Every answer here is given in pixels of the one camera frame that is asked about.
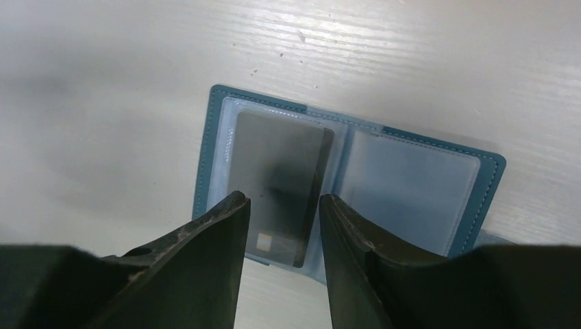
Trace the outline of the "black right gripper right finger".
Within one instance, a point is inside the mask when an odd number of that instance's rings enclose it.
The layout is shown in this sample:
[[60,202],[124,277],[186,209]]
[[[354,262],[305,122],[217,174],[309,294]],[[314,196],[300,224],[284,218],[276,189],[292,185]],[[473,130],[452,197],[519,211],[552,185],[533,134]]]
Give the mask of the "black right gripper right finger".
[[580,248],[421,249],[324,195],[319,216],[334,328],[579,328]]

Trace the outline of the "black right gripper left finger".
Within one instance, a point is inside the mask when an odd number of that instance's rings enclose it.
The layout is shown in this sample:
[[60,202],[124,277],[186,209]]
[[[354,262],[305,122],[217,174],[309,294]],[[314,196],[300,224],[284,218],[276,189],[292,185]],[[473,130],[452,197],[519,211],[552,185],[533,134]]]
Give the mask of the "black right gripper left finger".
[[1,246],[2,328],[233,328],[251,202],[235,191],[122,256]]

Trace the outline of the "blue leather card holder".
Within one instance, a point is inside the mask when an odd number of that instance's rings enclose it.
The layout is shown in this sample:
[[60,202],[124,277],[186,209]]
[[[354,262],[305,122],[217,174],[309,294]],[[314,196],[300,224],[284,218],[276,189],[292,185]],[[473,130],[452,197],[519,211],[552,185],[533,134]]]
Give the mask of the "blue leather card holder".
[[220,84],[210,89],[194,216],[232,192],[228,179],[242,112],[273,114],[334,132],[303,267],[251,255],[246,244],[249,259],[325,282],[318,204],[326,194],[339,196],[369,221],[441,256],[458,256],[493,240],[480,229],[506,168],[502,155]]

